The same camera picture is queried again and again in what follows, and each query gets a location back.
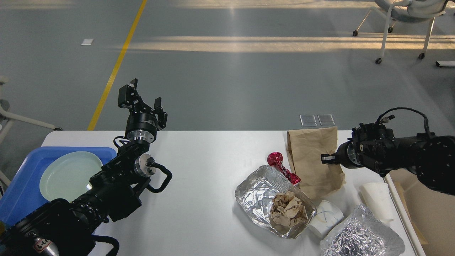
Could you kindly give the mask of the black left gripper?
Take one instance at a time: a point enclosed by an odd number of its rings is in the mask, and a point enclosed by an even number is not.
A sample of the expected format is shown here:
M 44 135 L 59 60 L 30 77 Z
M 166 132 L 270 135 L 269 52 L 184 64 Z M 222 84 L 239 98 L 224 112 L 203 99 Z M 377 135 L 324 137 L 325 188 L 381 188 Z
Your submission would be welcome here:
M 166 128 L 168 113 L 161 105 L 161 97 L 154 101 L 151 112 L 146 111 L 146 104 L 138 94 L 138 79 L 122 86 L 118 92 L 118 107 L 128 109 L 130 114 L 127 119 L 125 138 L 143 140 L 149 144 L 156 140 L 158 131 Z

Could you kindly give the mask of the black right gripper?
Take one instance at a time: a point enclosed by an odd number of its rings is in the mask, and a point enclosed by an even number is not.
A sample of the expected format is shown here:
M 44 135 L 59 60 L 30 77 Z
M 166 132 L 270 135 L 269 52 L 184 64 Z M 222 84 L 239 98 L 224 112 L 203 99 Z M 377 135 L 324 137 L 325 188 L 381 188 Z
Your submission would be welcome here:
M 328 165 L 340 164 L 351 170 L 364 167 L 357 161 L 357 154 L 352 141 L 341 144 L 334 154 L 321 154 L 321 162 Z

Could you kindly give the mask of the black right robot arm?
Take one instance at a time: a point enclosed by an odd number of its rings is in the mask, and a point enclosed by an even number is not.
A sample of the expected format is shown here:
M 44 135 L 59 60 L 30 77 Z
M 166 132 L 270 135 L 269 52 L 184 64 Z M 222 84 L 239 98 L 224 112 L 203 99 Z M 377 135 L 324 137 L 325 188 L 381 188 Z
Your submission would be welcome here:
M 393 170 L 405 169 L 416 175 L 427 188 L 453 196 L 455 194 L 455 138 L 437 136 L 429 129 L 422 112 L 410 108 L 423 118 L 424 132 L 398 138 L 385 126 L 395 116 L 388 109 L 373 123 L 359 123 L 352 136 L 333 154 L 322 154 L 322 164 L 340 164 L 348 169 L 365 167 L 380 177 Z

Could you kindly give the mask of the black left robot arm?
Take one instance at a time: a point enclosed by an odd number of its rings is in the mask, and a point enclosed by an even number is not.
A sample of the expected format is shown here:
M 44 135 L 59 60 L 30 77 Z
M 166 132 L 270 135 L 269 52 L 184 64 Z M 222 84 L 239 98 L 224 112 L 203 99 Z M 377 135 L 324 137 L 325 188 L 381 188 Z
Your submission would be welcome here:
M 122 145 L 117 155 L 93 175 L 91 188 L 68 202 L 54 199 L 37 208 L 1 236 L 2 256 L 88 256 L 98 242 L 112 245 L 107 253 L 116 256 L 117 239 L 95 235 L 102 223 L 122 220 L 141 205 L 144 190 L 164 191 L 172 173 L 148 154 L 157 132 L 166 127 L 167 113 L 161 98 L 150 107 L 138 94 L 138 79 L 119 89 L 118 106 L 129 110 Z

